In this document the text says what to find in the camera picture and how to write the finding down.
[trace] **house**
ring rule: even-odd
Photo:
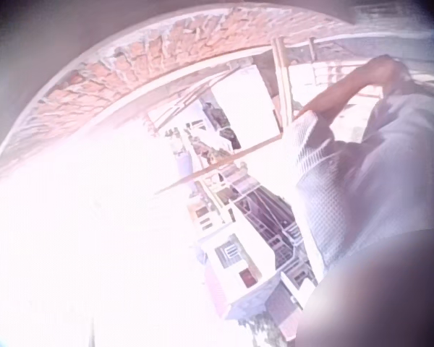
[[[243,320],[267,311],[293,340],[306,301],[302,284],[315,280],[290,207],[244,165],[225,166],[199,185],[188,209],[218,316]]]

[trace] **window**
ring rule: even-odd
[[[205,206],[205,207],[202,207],[202,208],[200,208],[199,210],[196,210],[196,216],[198,217],[198,218],[201,218],[201,217],[203,217],[206,213],[208,213],[209,212],[209,210],[208,210],[208,208]]]
[[[252,276],[252,273],[249,271],[249,269],[244,269],[242,272],[240,272],[239,277],[241,277],[243,280],[246,288],[251,288],[257,283],[257,280],[254,278],[254,276]]]
[[[233,210],[231,208],[229,208],[229,214],[230,214],[231,221],[233,223],[235,223],[237,221],[237,219],[234,217],[234,213],[233,213]]]
[[[222,264],[224,269],[242,260],[241,254],[238,250],[238,246],[231,241],[228,241],[222,244],[220,247],[216,248],[216,254],[217,257],[220,259],[220,263]]]

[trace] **brick wall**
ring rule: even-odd
[[[130,33],[89,55],[21,118],[0,157],[0,172],[70,136],[138,87],[195,62],[268,45],[280,35],[291,44],[310,36],[428,28],[407,12],[387,11],[381,18],[360,11],[351,25],[298,8],[245,4],[171,18]]]

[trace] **red brick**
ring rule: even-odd
[[[111,73],[111,71],[102,63],[89,64],[87,65],[87,70],[96,77],[106,77]]]
[[[129,52],[132,58],[141,56],[146,53],[145,44],[143,42],[137,41],[129,45]]]
[[[128,83],[136,84],[138,82],[138,78],[133,73],[132,68],[130,68],[130,70],[125,71],[124,75],[125,75],[125,78],[128,81]]]
[[[59,104],[47,104],[47,103],[37,103],[35,107],[36,112],[38,113],[46,113],[46,112],[54,112],[58,109]]]
[[[98,96],[108,100],[116,100],[116,94],[118,94],[117,91],[108,88],[104,88],[98,92]]]
[[[104,86],[100,83],[94,81],[87,81],[80,86],[80,89],[87,93],[97,93],[102,90]]]
[[[183,35],[186,25],[187,25],[187,20],[180,20],[176,22],[172,26],[172,29],[170,29],[169,31],[169,40],[178,41],[180,39],[180,36]]]
[[[77,98],[77,94],[73,93],[69,90],[60,90],[60,89],[55,89],[53,90],[48,96],[47,98],[50,101],[58,101],[58,102],[68,102],[71,100],[74,100]]]
[[[195,16],[193,18],[190,18],[188,23],[186,24],[186,28],[188,30],[195,30],[198,28],[201,28],[204,24],[204,22],[207,20],[208,16],[204,14],[200,14],[198,16]]]
[[[115,58],[114,65],[117,69],[122,71],[127,71],[132,68],[130,63],[127,61],[127,57],[124,54],[120,54]]]
[[[125,87],[125,82],[121,80],[116,73],[109,74],[103,79],[103,81],[105,81],[107,85],[113,87]]]
[[[137,76],[144,77],[148,76],[148,58],[147,56],[138,56],[133,62],[133,67]]]
[[[221,16],[209,17],[208,21],[203,25],[203,37],[210,37],[220,22]]]
[[[158,36],[148,43],[148,56],[160,56],[162,54],[162,36]]]

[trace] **person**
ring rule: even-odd
[[[380,100],[361,143],[330,125],[362,88]],[[389,236],[434,228],[434,91],[390,56],[358,67],[310,101],[284,132],[288,200],[318,281]]]
[[[309,298],[297,347],[434,346],[434,229],[341,262]]]

